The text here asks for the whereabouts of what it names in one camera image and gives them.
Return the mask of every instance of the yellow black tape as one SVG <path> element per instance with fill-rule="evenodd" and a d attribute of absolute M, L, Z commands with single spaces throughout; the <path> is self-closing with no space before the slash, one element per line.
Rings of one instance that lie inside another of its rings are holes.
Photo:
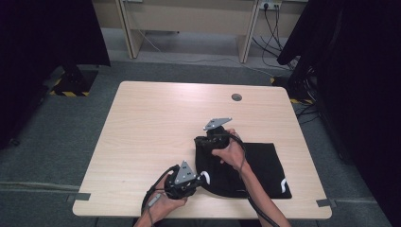
<path fill-rule="evenodd" d="M 52 96 L 88 96 L 89 92 L 59 92 L 59 91 L 51 91 L 50 95 Z"/>
<path fill-rule="evenodd" d="M 294 98 L 290 98 L 289 99 L 291 101 L 291 103 L 302 103 L 302 104 L 313 104 L 313 101 L 310 99 L 294 99 Z"/>

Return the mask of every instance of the person's right hand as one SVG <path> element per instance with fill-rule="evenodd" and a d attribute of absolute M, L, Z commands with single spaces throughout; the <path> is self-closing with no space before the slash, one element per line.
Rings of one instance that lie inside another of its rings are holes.
<path fill-rule="evenodd" d="M 227 130 L 230 134 L 237 136 L 237 133 L 234 129 Z M 213 149 L 212 154 L 221 158 L 221 163 L 224 162 L 231 165 L 235 170 L 239 171 L 242 165 L 247 163 L 245 159 L 244 150 L 242 147 L 235 141 L 230 138 L 230 143 L 227 148 L 224 149 Z"/>

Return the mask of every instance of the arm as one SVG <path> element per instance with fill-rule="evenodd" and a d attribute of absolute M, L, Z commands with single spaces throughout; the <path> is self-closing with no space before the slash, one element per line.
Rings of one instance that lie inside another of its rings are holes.
<path fill-rule="evenodd" d="M 235 130 L 228 130 L 229 133 L 235 134 Z M 278 207 L 271 200 L 269 195 L 265 192 L 260 182 L 254 175 L 251 166 L 245 160 L 244 151 L 242 147 L 233 139 L 230 139 L 230 144 L 224 149 L 214 149 L 213 155 L 221 158 L 222 163 L 231 165 L 237 170 L 249 192 L 254 203 L 263 211 L 268 217 L 276 222 L 281 227 L 290 226 L 288 220 Z M 262 226 L 270 226 L 267 221 L 259 216 Z"/>
<path fill-rule="evenodd" d="M 165 186 L 165 180 L 167 175 L 156 185 L 156 188 L 163 188 Z M 159 200 L 153 203 L 152 206 L 148 207 L 148 203 L 160 193 L 161 196 Z M 170 199 L 163 190 L 156 190 L 149 198 L 147 206 L 141 217 L 136 221 L 134 227 L 150 227 L 157 221 L 165 218 L 171 211 L 177 209 L 178 207 L 184 206 L 186 204 L 187 198 L 181 200 Z"/>

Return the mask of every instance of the gray carpet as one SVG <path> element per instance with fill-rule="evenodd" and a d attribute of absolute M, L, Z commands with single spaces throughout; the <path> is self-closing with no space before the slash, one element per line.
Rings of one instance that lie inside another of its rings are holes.
<path fill-rule="evenodd" d="M 0 150 L 0 227 L 95 226 L 95 218 L 74 216 L 73 203 L 67 199 L 81 184 L 121 81 L 270 86 L 268 75 L 247 68 L 113 61 L 112 67 L 100 67 L 98 71 L 89 96 L 47 96 L 21 131 L 21 144 Z M 282 70 L 269 72 L 289 75 Z M 53 79 L 59 75 L 56 71 Z M 294 111 L 303 108 L 300 104 L 293 107 Z M 315 116 L 301 116 L 300 122 Z M 328 220 L 291 223 L 391 226 L 356 168 L 339 159 L 320 118 L 301 126 L 325 193 L 337 207 Z M 130 225 L 130 218 L 100 218 L 97 223 Z"/>

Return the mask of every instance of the person's left hand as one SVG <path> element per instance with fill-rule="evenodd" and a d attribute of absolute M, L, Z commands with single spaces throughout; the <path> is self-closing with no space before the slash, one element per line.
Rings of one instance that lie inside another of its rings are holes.
<path fill-rule="evenodd" d="M 167 195 L 166 192 L 163 190 L 165 188 L 165 180 L 167 175 L 156 185 L 156 191 L 150 196 L 149 200 L 147 201 L 145 212 L 150 212 L 151 218 L 153 223 L 165 218 L 171 211 L 177 209 L 178 207 L 184 206 L 186 201 L 188 200 L 187 197 L 182 198 L 180 200 L 172 200 Z M 156 195 L 160 193 L 161 196 L 159 200 L 157 200 L 151 207 L 148 207 L 148 203 L 156 197 Z"/>

